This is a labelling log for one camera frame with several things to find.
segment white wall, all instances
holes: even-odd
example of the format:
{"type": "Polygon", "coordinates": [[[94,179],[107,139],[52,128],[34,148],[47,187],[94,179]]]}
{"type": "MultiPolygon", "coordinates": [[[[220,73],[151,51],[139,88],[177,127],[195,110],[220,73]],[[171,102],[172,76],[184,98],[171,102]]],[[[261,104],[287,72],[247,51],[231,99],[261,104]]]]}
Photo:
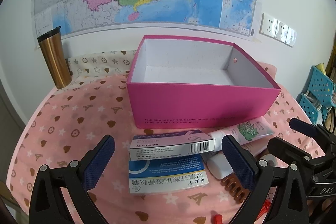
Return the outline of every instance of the white wall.
{"type": "MultiPolygon", "coordinates": [[[[43,56],[35,48],[32,0],[4,0],[0,6],[0,79],[24,122],[53,87],[43,56]]],[[[254,42],[202,31],[133,28],[102,31],[64,39],[68,56],[108,50],[134,50],[144,34],[210,37],[237,43],[257,61],[278,68],[276,80],[296,97],[310,67],[328,62],[336,29],[334,0],[264,0],[263,12],[298,32],[293,48],[258,35],[254,42]]]]}

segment open box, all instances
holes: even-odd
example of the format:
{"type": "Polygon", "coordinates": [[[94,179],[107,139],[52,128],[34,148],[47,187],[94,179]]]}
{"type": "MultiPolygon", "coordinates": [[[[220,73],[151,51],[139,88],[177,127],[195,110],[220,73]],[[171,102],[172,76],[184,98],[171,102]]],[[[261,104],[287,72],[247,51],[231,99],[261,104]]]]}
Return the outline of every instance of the open box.
{"type": "Polygon", "coordinates": [[[236,44],[143,37],[127,80],[138,128],[223,127],[265,115],[281,89],[236,44]]]}

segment screw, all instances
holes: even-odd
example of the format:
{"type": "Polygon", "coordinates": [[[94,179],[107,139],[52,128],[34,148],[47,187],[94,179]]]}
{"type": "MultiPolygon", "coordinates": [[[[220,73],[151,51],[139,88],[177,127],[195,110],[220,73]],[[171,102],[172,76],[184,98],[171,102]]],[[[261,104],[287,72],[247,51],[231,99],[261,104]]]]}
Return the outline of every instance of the screw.
{"type": "Polygon", "coordinates": [[[265,167],[265,166],[267,166],[267,161],[266,160],[260,160],[259,165],[265,167]]]}
{"type": "Polygon", "coordinates": [[[40,167],[40,171],[46,171],[46,169],[47,169],[48,167],[46,166],[46,165],[42,165],[41,167],[40,167]]]}
{"type": "Polygon", "coordinates": [[[78,166],[78,160],[73,160],[71,163],[70,163],[70,166],[71,167],[76,167],[76,166],[78,166]]]}
{"type": "Polygon", "coordinates": [[[297,166],[295,164],[291,164],[291,169],[293,169],[294,171],[297,170],[297,166]]]}

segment black mug lid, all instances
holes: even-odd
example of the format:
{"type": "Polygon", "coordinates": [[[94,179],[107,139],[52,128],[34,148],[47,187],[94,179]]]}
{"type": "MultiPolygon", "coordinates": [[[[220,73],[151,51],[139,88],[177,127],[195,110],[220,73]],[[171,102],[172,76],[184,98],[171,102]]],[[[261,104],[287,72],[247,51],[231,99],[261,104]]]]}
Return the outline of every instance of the black mug lid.
{"type": "Polygon", "coordinates": [[[44,33],[43,35],[40,35],[40,36],[37,38],[37,41],[40,43],[40,42],[42,42],[43,40],[46,40],[47,38],[52,37],[53,35],[55,35],[55,34],[57,34],[57,33],[60,32],[59,29],[61,29],[61,26],[58,26],[58,27],[56,27],[55,29],[53,29],[53,30],[51,30],[51,31],[49,31],[49,32],[44,33]]]}

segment electrical outlet panel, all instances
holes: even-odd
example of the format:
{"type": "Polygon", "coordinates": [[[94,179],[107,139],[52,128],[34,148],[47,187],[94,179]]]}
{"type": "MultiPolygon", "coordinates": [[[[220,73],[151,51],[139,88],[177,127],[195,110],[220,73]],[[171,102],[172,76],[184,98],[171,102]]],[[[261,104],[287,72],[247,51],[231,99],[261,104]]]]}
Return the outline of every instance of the electrical outlet panel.
{"type": "Polygon", "coordinates": [[[290,47],[293,47],[297,37],[295,30],[268,14],[262,15],[260,33],[283,42],[290,47]]]}
{"type": "Polygon", "coordinates": [[[288,25],[286,25],[283,22],[278,21],[275,39],[285,43],[286,38],[287,38],[288,29],[289,29],[288,25]]]}
{"type": "Polygon", "coordinates": [[[277,25],[278,25],[277,19],[268,14],[263,14],[261,20],[260,33],[274,38],[277,31],[277,25]]]}

